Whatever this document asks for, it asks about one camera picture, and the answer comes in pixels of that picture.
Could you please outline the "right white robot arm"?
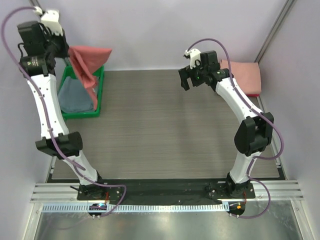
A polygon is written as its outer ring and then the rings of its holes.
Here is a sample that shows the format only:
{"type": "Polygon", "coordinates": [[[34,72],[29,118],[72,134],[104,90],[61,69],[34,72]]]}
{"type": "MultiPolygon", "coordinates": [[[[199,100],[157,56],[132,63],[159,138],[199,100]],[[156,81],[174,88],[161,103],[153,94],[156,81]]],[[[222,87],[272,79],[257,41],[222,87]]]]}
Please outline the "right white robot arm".
{"type": "Polygon", "coordinates": [[[214,50],[201,52],[193,48],[186,50],[183,56],[190,61],[178,71],[184,90],[190,89],[188,80],[194,87],[206,84],[225,100],[239,122],[234,136],[237,155],[225,179],[226,195],[238,198],[249,188],[248,176],[256,159],[271,143],[274,117],[269,112],[263,113],[250,101],[230,70],[221,68],[214,50]]]}

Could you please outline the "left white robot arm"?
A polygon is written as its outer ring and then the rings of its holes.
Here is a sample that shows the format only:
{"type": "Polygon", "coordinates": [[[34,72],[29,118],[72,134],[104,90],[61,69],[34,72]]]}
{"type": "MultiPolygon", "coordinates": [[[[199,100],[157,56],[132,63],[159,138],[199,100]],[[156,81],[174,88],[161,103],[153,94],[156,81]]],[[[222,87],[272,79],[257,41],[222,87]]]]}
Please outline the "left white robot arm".
{"type": "Polygon", "coordinates": [[[36,148],[72,168],[79,179],[76,190],[80,194],[100,200],[106,195],[106,187],[83,153],[80,133],[69,132],[58,101],[55,59],[68,56],[66,38],[38,21],[21,23],[17,29],[27,53],[20,57],[19,64],[30,76],[28,85],[41,124],[41,139],[36,141],[36,148]]]}

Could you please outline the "coral red t shirt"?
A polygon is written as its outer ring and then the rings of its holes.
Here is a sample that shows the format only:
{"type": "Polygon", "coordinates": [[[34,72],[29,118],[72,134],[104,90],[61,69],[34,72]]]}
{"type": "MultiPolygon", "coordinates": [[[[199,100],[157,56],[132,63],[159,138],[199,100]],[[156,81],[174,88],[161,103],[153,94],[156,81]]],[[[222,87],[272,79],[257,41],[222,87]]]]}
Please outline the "coral red t shirt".
{"type": "Polygon", "coordinates": [[[70,46],[68,49],[69,60],[73,71],[89,94],[94,111],[98,107],[98,97],[95,92],[98,80],[94,76],[94,72],[108,61],[111,53],[111,48],[84,45],[70,46]]]}

